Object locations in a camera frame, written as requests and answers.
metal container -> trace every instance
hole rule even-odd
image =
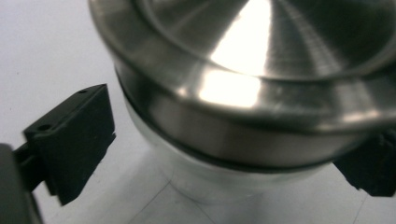
[[[396,123],[394,0],[90,4],[133,118],[178,158],[289,176]]]
[[[320,170],[262,173],[221,166],[194,157],[164,140],[136,114],[128,110],[136,128],[151,143],[158,163],[172,186],[200,203],[227,203],[263,193],[266,189],[304,179]]]

stainless steel lid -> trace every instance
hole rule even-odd
[[[286,80],[366,75],[395,50],[391,0],[137,0],[164,38],[232,71]]]
[[[290,168],[396,123],[394,0],[91,0],[126,97],[181,148]]]

mounting hole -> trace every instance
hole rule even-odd
[[[44,124],[41,125],[40,127],[37,128],[39,131],[46,131],[48,129],[50,129],[50,125],[49,124]]]

white surface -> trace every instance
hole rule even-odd
[[[60,207],[35,190],[47,224],[58,223],[342,223],[394,224],[396,200],[356,191],[329,166],[299,183],[239,203],[204,205],[168,185],[129,119],[110,58],[86,1],[0,1],[0,142],[69,95],[107,83],[117,139],[78,199]]]

black plastic part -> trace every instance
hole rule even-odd
[[[3,144],[0,144],[0,180],[0,223],[42,223],[35,200],[23,185],[12,149]]]
[[[44,178],[61,204],[82,192],[115,138],[106,85],[73,94],[24,131],[28,149],[16,153],[25,185]]]
[[[392,197],[396,192],[396,131],[378,134],[334,164],[356,189]]]

